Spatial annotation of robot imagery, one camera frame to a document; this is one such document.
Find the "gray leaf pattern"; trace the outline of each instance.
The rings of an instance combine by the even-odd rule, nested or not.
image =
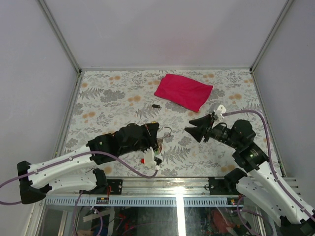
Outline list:
[[[160,80],[167,74],[183,75],[214,88],[209,99],[198,113],[187,110],[174,102],[154,96]],[[203,117],[211,112],[214,103],[222,103],[227,112],[252,109],[261,112],[261,106],[248,70],[151,70],[151,71],[85,71],[73,118],[67,134],[64,153],[76,150],[88,140],[101,134],[113,133],[129,123],[139,125],[156,121],[160,127],[172,128],[170,136],[164,137],[163,160],[159,177],[207,177],[224,176],[237,165],[232,157],[233,149],[209,140],[196,142],[186,131],[192,127],[189,120]],[[160,109],[153,109],[159,104]],[[265,133],[256,115],[235,115],[224,118],[228,127],[237,119],[249,120],[256,132],[255,142],[267,153]],[[162,129],[162,137],[167,129]],[[280,165],[272,148],[272,160],[280,173]],[[123,159],[137,171],[151,175],[140,163],[141,153],[132,152]],[[136,176],[118,162],[98,166],[110,170],[110,177]]]

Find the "table top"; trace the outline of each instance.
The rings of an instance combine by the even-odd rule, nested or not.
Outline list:
[[[183,75],[207,85],[213,90],[198,113],[187,110],[171,101],[154,96],[161,79],[167,74]],[[261,112],[261,106],[248,70],[148,70],[148,71],[86,71],[76,101],[67,134],[64,152],[85,145],[101,134],[113,133],[129,123],[139,125],[159,122],[172,128],[170,137],[163,139],[163,160],[158,177],[220,177],[237,165],[234,149],[215,140],[198,143],[184,131],[192,127],[189,120],[211,112],[211,105],[220,103],[227,112],[251,109]],[[160,109],[153,109],[159,104]],[[266,137],[257,115],[229,116],[224,122],[231,127],[237,119],[249,120],[256,132],[255,142],[267,153]],[[272,147],[272,160],[280,171]],[[120,157],[141,173],[154,171],[141,164],[141,153],[132,152]],[[107,176],[131,177],[133,172],[118,162],[98,166]]]

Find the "perforated metal strip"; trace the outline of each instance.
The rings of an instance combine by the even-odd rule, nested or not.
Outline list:
[[[45,203],[47,205],[74,206],[76,196],[48,196]],[[227,198],[208,197],[185,197],[184,206],[186,207],[222,207],[228,206]],[[175,207],[176,197],[111,197],[106,200],[97,200],[96,197],[82,196],[78,206],[110,206],[110,207]]]

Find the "red cloth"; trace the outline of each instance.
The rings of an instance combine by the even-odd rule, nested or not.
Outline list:
[[[185,76],[167,74],[154,95],[199,112],[200,107],[210,96],[212,88],[212,85],[205,85]]]

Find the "floral tablecloth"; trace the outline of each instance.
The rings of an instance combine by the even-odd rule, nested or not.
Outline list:
[[[171,101],[154,96],[161,79],[167,74],[187,76],[214,88],[198,113],[187,110]],[[236,167],[234,150],[215,140],[198,143],[185,127],[189,120],[211,112],[211,105],[223,104],[228,112],[241,109],[261,111],[259,100],[248,70],[154,70],[154,71],[86,71],[74,108],[64,152],[79,148],[94,137],[113,133],[129,123],[142,125],[156,121],[160,126],[173,129],[163,140],[159,157],[163,160],[157,176],[208,177],[224,176]],[[159,104],[160,109],[152,108]],[[256,132],[255,142],[267,152],[264,129],[258,116],[242,114],[229,116],[224,122],[231,127],[235,120],[247,119]],[[154,171],[140,163],[141,153],[133,152],[120,157],[144,174]],[[272,148],[272,158],[279,170]],[[135,176],[118,162],[100,165],[106,175]]]

